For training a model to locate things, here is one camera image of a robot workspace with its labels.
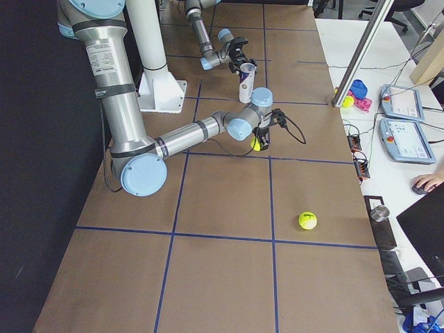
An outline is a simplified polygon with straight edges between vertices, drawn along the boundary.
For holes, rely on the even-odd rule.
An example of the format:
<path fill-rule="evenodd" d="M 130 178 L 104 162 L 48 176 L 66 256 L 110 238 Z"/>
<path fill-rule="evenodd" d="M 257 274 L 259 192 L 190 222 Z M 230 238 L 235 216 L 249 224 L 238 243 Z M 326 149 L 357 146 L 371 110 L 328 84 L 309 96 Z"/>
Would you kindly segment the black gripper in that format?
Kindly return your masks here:
<path fill-rule="evenodd" d="M 247 59 L 245 61 L 245 54 L 240 46 L 231 47 L 228 51 L 228 55 L 230 56 L 230 61 L 228 66 L 232 73 L 238 74 L 239 68 L 236 65 L 242 65 L 243 63 L 247 68 L 256 68 L 257 63 L 254 59 Z"/>
<path fill-rule="evenodd" d="M 260 150 L 261 151 L 265 151 L 269 148 L 270 141 L 267 137 L 267 135 L 269 134 L 269 128 L 270 128 L 270 126 L 255 128 L 255 136 L 251 140 L 251 148 L 253 150 L 259 149 L 259 139 L 258 138 L 260 138 Z"/>

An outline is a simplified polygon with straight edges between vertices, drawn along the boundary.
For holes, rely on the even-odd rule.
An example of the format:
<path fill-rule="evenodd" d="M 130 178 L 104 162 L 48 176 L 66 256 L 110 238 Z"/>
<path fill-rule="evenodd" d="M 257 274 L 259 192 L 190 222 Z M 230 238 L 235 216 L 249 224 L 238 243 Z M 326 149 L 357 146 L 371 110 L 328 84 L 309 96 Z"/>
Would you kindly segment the person's hand on mouse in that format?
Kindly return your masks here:
<path fill-rule="evenodd" d="M 415 187 L 422 188 L 426 192 L 430 192 L 442 183 L 443 176 L 438 173 L 419 175 L 413 180 Z"/>

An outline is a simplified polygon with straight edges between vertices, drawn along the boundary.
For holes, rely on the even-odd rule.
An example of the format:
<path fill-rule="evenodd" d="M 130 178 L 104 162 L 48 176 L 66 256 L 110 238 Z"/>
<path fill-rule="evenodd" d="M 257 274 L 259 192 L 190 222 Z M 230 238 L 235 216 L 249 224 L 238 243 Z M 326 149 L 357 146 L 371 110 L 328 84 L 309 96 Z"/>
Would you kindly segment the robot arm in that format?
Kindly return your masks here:
<path fill-rule="evenodd" d="M 85 45 L 96 83 L 102 120 L 113 144 L 111 169 L 122 188 L 134 196 L 149 196 L 167 178 L 165 160 L 206 142 L 220 133 L 242 141 L 253 135 L 263 140 L 271 121 L 272 92 L 254 87 L 255 62 L 241 48 L 244 38 L 227 30 L 214 50 L 201 17 L 211 1 L 187 1 L 185 12 L 198 37 L 204 69 L 228 63 L 239 74 L 240 112 L 218 111 L 210 117 L 157 138 L 148 136 L 144 112 L 179 113 L 187 84 L 176 80 L 167 66 L 154 1 L 59 1 L 58 26 L 65 37 Z"/>
<path fill-rule="evenodd" d="M 200 58 L 201 66 L 204 70 L 210 70 L 219 65 L 228 63 L 228 67 L 232 73 L 240 74 L 244 64 L 251 64 L 256 68 L 257 63 L 248 58 L 243 47 L 248 43 L 245 37 L 235 37 L 232 32 L 224 28 L 219 31 L 218 39 L 221 49 L 216 50 L 213 47 L 210 36 L 203 21 L 202 10 L 215 6 L 219 1 L 201 1 L 186 0 L 185 16 L 198 40 L 202 57 Z"/>

